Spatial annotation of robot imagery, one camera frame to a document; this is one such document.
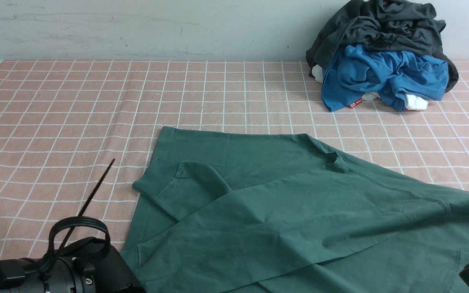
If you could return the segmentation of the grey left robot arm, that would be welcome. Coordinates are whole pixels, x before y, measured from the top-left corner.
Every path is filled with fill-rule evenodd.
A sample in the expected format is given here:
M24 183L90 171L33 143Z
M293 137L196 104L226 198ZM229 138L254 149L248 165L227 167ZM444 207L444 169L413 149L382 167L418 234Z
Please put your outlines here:
M145 289L113 246L106 258L76 267L78 258L97 252L104 240L87 237L63 248L47 276L24 274L33 258L0 261L0 293L144 293Z

